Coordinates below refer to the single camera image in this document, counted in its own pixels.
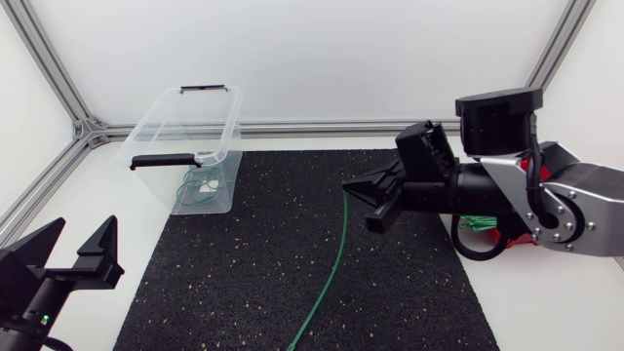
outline plastic storage bin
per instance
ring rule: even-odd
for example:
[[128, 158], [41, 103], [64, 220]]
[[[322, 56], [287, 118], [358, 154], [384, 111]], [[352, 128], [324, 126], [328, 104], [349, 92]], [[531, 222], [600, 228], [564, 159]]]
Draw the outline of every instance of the plastic storage bin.
[[230, 211], [242, 158], [236, 87], [169, 89], [152, 104], [117, 152], [172, 215]]

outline white backdrop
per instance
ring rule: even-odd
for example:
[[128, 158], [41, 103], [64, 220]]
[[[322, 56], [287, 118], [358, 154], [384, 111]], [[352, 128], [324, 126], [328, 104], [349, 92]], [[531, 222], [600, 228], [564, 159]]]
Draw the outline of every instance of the white backdrop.
[[32, 0], [96, 116], [135, 123], [158, 94], [240, 86], [242, 118], [454, 118], [523, 86], [566, 0]]
[[624, 170], [624, 2], [596, 2], [537, 110], [542, 139]]
[[0, 9], [0, 215], [71, 142], [71, 120]]

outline green wire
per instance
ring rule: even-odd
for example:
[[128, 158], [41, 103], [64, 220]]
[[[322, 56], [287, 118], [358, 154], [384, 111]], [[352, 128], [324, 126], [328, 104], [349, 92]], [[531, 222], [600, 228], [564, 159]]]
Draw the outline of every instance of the green wire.
[[[217, 190], [223, 188], [223, 186], [218, 186], [218, 187], [210, 186], [211, 180], [214, 180], [215, 174], [219, 170], [220, 170], [219, 166], [208, 167], [205, 169], [197, 168], [196, 166], [190, 166], [188, 168], [188, 171], [182, 177], [182, 185], [177, 189], [177, 192], [175, 193], [177, 200], [182, 205], [201, 205], [205, 202], [214, 200], [216, 196], [218, 195]], [[196, 179], [192, 179], [192, 177], [194, 176], [199, 176], [199, 177]], [[184, 193], [184, 190], [186, 190], [187, 188], [199, 188], [199, 187], [202, 187], [203, 185], [208, 186], [211, 190], [213, 190], [213, 192], [208, 193], [204, 198], [197, 200], [197, 201], [191, 201], [191, 202], [182, 201], [182, 194]]]
[[496, 227], [496, 217], [463, 215], [461, 219], [465, 219], [468, 222], [459, 224], [459, 227], [470, 227], [470, 229], [472, 229], [473, 231], [488, 230]]
[[340, 248], [338, 249], [338, 256], [335, 258], [335, 263], [333, 264], [333, 267], [331, 268], [331, 274], [327, 282], [325, 283], [325, 287], [321, 291], [319, 298], [316, 299], [316, 302], [314, 303], [312, 310], [308, 314], [308, 317], [303, 322], [303, 325], [301, 326], [301, 328], [299, 328], [299, 332], [296, 334], [296, 336], [294, 337], [294, 340], [289, 345], [288, 351], [293, 351], [296, 344], [299, 342], [299, 339], [303, 335], [303, 332], [305, 332], [305, 329], [308, 327], [308, 323], [310, 323], [310, 320], [312, 320], [312, 317], [314, 317], [314, 313], [319, 308], [319, 305], [321, 304], [323, 297], [325, 297], [325, 293], [327, 292], [328, 288], [330, 287], [330, 284], [332, 283], [333, 275], [335, 274], [335, 271], [338, 269], [338, 264], [340, 263], [340, 258], [342, 257], [342, 248], [344, 248], [344, 241], [347, 236], [347, 215], [349, 213], [349, 209], [347, 207], [347, 193], [344, 190], [342, 191], [342, 201], [344, 202], [344, 216], [343, 216], [344, 220], [342, 223], [342, 240], [340, 241]]

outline coiled green cable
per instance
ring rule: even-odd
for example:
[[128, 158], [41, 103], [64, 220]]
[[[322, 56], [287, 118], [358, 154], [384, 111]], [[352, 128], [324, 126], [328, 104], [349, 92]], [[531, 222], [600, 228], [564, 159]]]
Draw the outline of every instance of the coiled green cable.
[[[177, 189], [177, 192], [175, 193], [177, 200], [182, 205], [198, 205], [214, 200], [218, 195], [218, 190], [222, 189], [223, 186], [221, 184], [219, 184], [219, 186], [217, 187], [211, 186], [211, 181], [218, 181], [218, 175], [220, 174], [220, 171], [221, 166], [206, 168], [190, 166], [188, 168], [188, 171], [182, 177], [182, 185]], [[183, 195], [186, 193], [186, 190], [197, 189], [196, 192], [199, 193], [198, 188], [201, 188], [204, 185], [206, 185], [211, 190], [206, 193], [205, 197], [202, 197], [201, 199], [196, 201], [182, 201]]]

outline speckled black mat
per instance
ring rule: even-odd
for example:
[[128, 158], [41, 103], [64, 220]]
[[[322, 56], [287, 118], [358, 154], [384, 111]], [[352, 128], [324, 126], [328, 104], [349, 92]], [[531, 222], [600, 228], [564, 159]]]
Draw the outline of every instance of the speckled black mat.
[[[171, 216], [116, 350], [286, 350], [330, 275], [340, 182], [391, 150], [246, 153], [229, 214]], [[349, 199], [340, 267], [297, 350], [497, 350], [440, 219], [385, 236]]]

